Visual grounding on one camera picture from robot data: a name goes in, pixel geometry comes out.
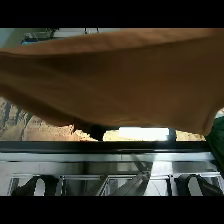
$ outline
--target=green cloth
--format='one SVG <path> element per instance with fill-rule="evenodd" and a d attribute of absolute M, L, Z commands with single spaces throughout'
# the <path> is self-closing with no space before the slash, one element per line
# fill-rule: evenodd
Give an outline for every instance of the green cloth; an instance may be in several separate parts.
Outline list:
<path fill-rule="evenodd" d="M 205 136 L 205 139 L 222 170 L 224 170 L 224 117 L 214 120 L 212 130 L 208 136 Z"/>

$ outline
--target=brown cloth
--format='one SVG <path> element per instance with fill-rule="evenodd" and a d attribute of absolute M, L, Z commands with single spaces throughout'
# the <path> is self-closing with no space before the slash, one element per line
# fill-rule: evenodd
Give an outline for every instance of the brown cloth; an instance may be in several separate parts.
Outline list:
<path fill-rule="evenodd" d="M 0 95 L 54 125 L 208 134 L 224 107 L 224 31 L 127 29 L 0 51 Z"/>

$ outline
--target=black bar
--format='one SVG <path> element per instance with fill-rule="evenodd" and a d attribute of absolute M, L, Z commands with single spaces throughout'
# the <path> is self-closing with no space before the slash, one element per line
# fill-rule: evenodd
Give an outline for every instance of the black bar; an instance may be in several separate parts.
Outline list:
<path fill-rule="evenodd" d="M 0 152 L 41 154 L 140 154 L 211 152 L 205 141 L 180 142 L 34 142 L 0 141 Z"/>

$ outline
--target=black object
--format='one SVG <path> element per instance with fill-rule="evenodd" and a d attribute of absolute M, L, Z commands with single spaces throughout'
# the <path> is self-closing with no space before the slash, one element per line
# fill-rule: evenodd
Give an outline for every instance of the black object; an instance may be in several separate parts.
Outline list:
<path fill-rule="evenodd" d="M 14 189 L 11 196 L 33 196 L 38 179 L 42 179 L 45 183 L 44 196 L 55 196 L 59 179 L 50 175 L 32 177 L 25 185 Z"/>
<path fill-rule="evenodd" d="M 191 196 L 189 181 L 193 177 L 196 178 L 203 196 L 223 196 L 223 192 L 220 188 L 208 183 L 204 178 L 196 174 L 191 174 L 189 176 L 180 175 L 180 177 L 175 179 L 179 196 Z"/>

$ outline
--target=white light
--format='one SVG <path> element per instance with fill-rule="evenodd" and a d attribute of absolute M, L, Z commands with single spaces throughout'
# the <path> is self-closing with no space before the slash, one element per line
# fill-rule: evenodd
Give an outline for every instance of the white light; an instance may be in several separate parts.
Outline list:
<path fill-rule="evenodd" d="M 123 138 L 133 138 L 143 141 L 167 141 L 169 135 L 168 128 L 140 128 L 122 127 L 119 128 L 119 136 Z"/>

